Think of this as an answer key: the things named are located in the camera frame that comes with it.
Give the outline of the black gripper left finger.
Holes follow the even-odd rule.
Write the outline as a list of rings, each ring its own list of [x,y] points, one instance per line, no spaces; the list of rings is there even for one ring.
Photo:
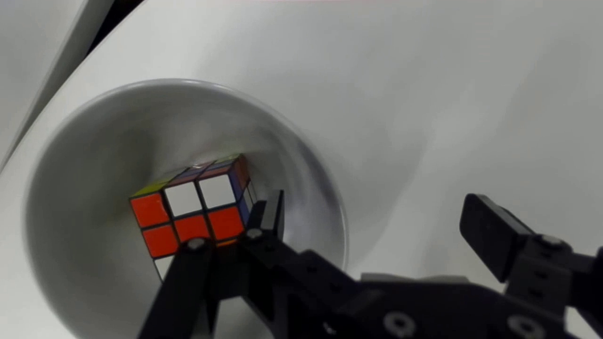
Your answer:
[[[336,291],[345,272],[313,250],[296,252],[283,231],[285,191],[275,190],[253,205],[234,244],[181,244],[138,339],[211,339],[219,306],[232,297],[241,297],[275,339],[343,339],[349,323]]]

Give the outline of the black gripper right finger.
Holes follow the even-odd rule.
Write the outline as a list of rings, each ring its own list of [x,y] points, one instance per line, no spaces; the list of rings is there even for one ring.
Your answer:
[[[484,193],[467,193],[460,233],[505,293],[533,310],[564,320],[573,306],[603,333],[603,248],[575,252],[567,240],[539,233]]]

